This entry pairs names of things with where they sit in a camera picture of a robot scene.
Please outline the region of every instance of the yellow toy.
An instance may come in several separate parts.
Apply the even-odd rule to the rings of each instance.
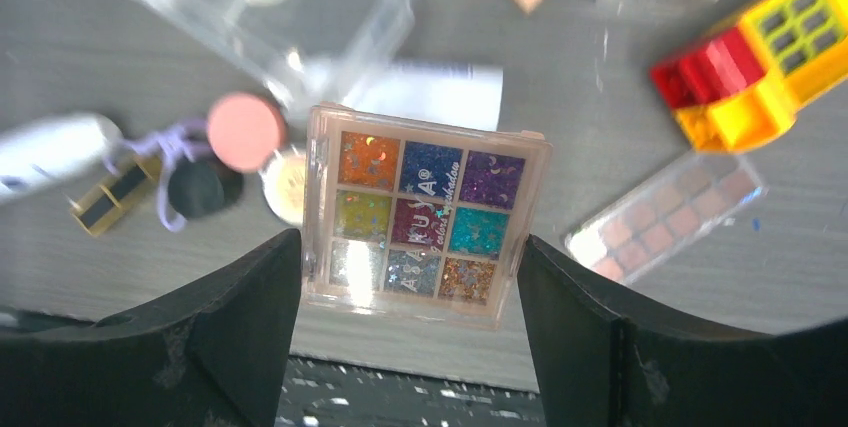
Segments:
[[[699,151],[765,145],[848,77],[848,0],[760,0],[712,32],[651,71]]]

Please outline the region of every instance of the nude eyeshadow palette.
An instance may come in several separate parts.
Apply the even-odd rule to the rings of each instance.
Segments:
[[[765,194],[745,157],[690,152],[567,235],[565,248],[629,284]]]
[[[497,327],[551,146],[329,106],[308,137],[306,301]]]

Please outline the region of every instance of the teal glitter eyeshadow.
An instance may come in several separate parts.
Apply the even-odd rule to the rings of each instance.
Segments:
[[[436,292],[440,261],[438,255],[420,250],[390,250],[383,288],[387,292],[432,296]]]
[[[509,215],[465,207],[458,208],[455,215],[450,250],[497,259],[503,246]]]
[[[358,240],[333,242],[330,283],[345,287],[365,284],[377,290],[383,272],[383,252],[377,245]]]

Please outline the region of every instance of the purple glitter eyeshadow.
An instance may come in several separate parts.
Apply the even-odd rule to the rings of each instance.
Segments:
[[[468,153],[459,199],[511,209],[515,205],[515,195],[523,172],[524,159],[471,151]]]

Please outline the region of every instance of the gold glitter eyeshadow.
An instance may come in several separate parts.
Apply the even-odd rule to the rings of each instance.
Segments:
[[[464,302],[486,303],[495,264],[448,258],[445,262],[439,297]]]

